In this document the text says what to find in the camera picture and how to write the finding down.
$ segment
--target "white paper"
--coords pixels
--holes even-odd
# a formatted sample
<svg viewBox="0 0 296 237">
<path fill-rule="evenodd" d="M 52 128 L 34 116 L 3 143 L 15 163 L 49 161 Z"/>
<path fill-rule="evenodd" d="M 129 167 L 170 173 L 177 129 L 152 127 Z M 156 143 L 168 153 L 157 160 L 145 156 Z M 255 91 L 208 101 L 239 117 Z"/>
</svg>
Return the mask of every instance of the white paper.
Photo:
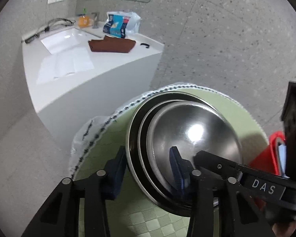
<svg viewBox="0 0 296 237">
<path fill-rule="evenodd" d="M 44 84 L 77 72 L 94 69 L 88 50 L 76 47 L 43 59 L 36 84 Z"/>
</svg>

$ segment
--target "faucet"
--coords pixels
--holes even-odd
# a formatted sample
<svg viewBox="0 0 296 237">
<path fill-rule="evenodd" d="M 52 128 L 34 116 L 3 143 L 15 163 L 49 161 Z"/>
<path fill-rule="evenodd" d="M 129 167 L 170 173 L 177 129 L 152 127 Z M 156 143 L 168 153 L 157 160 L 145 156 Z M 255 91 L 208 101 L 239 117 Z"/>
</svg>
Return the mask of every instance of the faucet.
<svg viewBox="0 0 296 237">
<path fill-rule="evenodd" d="M 99 22 L 99 12 L 93 12 L 92 14 L 94 14 L 94 18 L 93 18 L 93 25 L 92 28 L 99 28 L 97 26 L 97 23 Z"/>
</svg>

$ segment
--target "white table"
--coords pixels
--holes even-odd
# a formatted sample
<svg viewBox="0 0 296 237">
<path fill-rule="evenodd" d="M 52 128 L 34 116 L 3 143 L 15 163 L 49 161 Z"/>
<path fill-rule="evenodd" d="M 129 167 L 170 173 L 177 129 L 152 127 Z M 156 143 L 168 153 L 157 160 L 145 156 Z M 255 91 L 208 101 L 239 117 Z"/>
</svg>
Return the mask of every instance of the white table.
<svg viewBox="0 0 296 237">
<path fill-rule="evenodd" d="M 88 27 L 83 31 L 104 37 L 102 26 L 100 23 L 98 29 Z M 149 89 L 163 44 L 135 34 L 132 36 L 135 47 L 128 54 L 120 54 L 91 52 L 85 41 L 78 46 L 88 49 L 94 69 L 36 84 L 41 62 L 50 56 L 41 39 L 63 30 L 41 35 L 30 44 L 23 43 L 22 51 L 34 109 L 60 148 L 70 151 L 75 133 L 88 119 L 109 116 L 115 108 Z M 141 46 L 141 43 L 149 44 L 150 48 Z"/>
</svg>

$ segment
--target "silver screw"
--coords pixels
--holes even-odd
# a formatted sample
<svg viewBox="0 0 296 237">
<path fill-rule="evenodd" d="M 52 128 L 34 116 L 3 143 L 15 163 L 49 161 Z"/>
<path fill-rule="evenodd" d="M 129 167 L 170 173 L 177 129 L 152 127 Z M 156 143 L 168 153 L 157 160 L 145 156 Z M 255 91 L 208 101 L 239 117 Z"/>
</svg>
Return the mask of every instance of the silver screw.
<svg viewBox="0 0 296 237">
<path fill-rule="evenodd" d="M 106 174 L 105 170 L 101 169 L 96 172 L 98 176 L 104 176 Z"/>
<path fill-rule="evenodd" d="M 195 176 L 200 176 L 202 173 L 200 172 L 200 170 L 197 170 L 197 169 L 194 169 L 192 171 L 192 175 L 195 175 Z"/>
<path fill-rule="evenodd" d="M 69 184 L 71 182 L 71 179 L 69 177 L 66 177 L 62 180 L 63 184 Z"/>
<path fill-rule="evenodd" d="M 230 182 L 230 183 L 234 184 L 234 183 L 236 183 L 236 182 L 237 182 L 237 179 L 236 179 L 236 178 L 234 178 L 234 177 L 229 177 L 229 178 L 228 178 L 228 182 Z"/>
</svg>

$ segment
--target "plastic bag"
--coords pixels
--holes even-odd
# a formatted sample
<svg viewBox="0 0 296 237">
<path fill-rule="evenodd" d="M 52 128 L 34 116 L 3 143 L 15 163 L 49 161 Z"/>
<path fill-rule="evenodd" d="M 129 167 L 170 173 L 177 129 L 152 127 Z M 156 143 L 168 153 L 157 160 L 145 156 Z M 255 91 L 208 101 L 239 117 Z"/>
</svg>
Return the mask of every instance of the plastic bag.
<svg viewBox="0 0 296 237">
<path fill-rule="evenodd" d="M 125 38 L 138 33 L 141 17 L 135 12 L 109 11 L 103 33 L 110 36 Z"/>
</svg>

